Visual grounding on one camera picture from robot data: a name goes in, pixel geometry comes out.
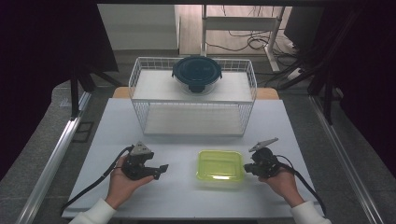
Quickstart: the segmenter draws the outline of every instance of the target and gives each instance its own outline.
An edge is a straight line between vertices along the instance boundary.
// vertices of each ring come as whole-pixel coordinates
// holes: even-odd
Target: wooden floor
[[[233,17],[275,17],[281,7],[240,7],[225,6],[226,16]],[[290,41],[283,36],[283,30],[289,18],[291,7],[286,7],[283,20],[280,25],[276,43],[282,51],[290,52],[287,45]],[[202,7],[201,6],[178,6],[180,15],[180,43],[179,53],[181,55],[200,54],[202,39]],[[222,6],[208,6],[207,16],[224,16]],[[250,32],[231,31],[232,35],[249,35]],[[206,43],[222,46],[226,49],[241,49],[248,44],[248,36],[231,36],[228,31],[208,31],[206,33]],[[257,48],[259,42],[252,43]],[[231,51],[216,47],[207,46],[207,54],[214,55],[264,55],[263,49],[252,49],[247,47],[239,51]]]

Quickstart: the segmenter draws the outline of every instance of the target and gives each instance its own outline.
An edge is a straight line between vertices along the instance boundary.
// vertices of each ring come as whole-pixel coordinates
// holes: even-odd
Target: white basket
[[[129,80],[144,134],[242,136],[256,99],[250,60],[213,59],[222,79],[207,95],[187,94],[172,77],[181,58],[138,58]]]

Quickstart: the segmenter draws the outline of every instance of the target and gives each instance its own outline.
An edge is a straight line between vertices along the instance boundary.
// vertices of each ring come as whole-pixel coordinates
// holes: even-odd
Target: white desk leg
[[[202,42],[201,56],[206,57],[206,5],[202,5]]]
[[[268,41],[268,45],[264,48],[273,72],[279,72],[279,66],[277,66],[277,62],[274,57],[274,44],[276,41],[276,36],[280,27],[280,23],[282,22],[282,17],[284,12],[285,12],[285,7],[282,7],[279,14],[276,16],[276,23],[274,25],[273,32],[271,33],[270,39]]]

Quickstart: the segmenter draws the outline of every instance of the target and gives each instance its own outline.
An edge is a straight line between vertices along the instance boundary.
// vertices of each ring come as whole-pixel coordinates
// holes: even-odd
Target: round lid
[[[189,86],[205,86],[221,77],[221,67],[210,58],[190,56],[174,65],[172,76]]]

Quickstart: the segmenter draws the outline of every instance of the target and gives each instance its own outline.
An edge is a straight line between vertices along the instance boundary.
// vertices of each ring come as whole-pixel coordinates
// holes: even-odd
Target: green food container
[[[203,150],[198,155],[197,177],[208,181],[239,182],[244,178],[242,155],[236,151]]]

